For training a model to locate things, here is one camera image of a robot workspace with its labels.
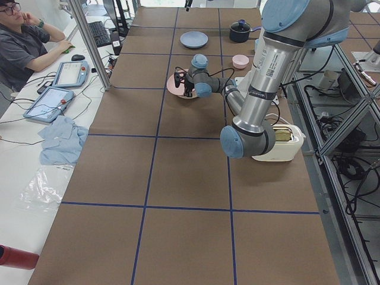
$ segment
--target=red cup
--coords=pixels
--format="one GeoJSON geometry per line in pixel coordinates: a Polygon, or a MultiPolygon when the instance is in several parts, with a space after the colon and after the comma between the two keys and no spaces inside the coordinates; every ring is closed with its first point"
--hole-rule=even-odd
{"type": "Polygon", "coordinates": [[[38,259],[38,254],[0,245],[0,265],[30,270],[36,267],[38,259]]]}

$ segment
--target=tablet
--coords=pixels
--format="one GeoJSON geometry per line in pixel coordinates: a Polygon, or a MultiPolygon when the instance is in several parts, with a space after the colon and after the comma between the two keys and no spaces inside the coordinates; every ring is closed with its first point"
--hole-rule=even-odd
{"type": "Polygon", "coordinates": [[[60,88],[81,87],[88,75],[87,61],[66,61],[59,64],[53,86],[60,88]]]}
{"type": "Polygon", "coordinates": [[[50,86],[34,101],[23,116],[27,119],[51,123],[62,115],[73,98],[73,91],[50,86]]]}

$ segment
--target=wristwatch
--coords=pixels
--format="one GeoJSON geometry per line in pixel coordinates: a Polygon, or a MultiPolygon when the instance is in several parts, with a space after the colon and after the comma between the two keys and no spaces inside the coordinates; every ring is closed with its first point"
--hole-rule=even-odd
{"type": "Polygon", "coordinates": [[[38,28],[43,28],[43,25],[45,25],[45,22],[40,19],[40,23],[38,24],[38,28]]]}

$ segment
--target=pink plate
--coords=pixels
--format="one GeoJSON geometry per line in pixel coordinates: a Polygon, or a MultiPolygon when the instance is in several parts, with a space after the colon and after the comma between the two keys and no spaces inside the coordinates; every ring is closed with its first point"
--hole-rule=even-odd
{"type": "Polygon", "coordinates": [[[174,83],[174,74],[172,74],[172,76],[169,77],[166,83],[166,87],[170,93],[177,95],[178,97],[181,97],[183,99],[197,98],[197,95],[195,94],[194,89],[192,91],[192,97],[185,97],[183,95],[183,92],[185,92],[185,86],[183,84],[180,84],[179,87],[176,88],[175,83],[174,83]]]}

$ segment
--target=blue plate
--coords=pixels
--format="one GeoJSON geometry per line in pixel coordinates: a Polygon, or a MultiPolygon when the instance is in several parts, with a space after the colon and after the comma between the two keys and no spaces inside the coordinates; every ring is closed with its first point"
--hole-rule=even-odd
{"type": "Polygon", "coordinates": [[[180,42],[190,49],[198,49],[208,42],[208,37],[200,31],[188,31],[180,37],[180,42]]]}

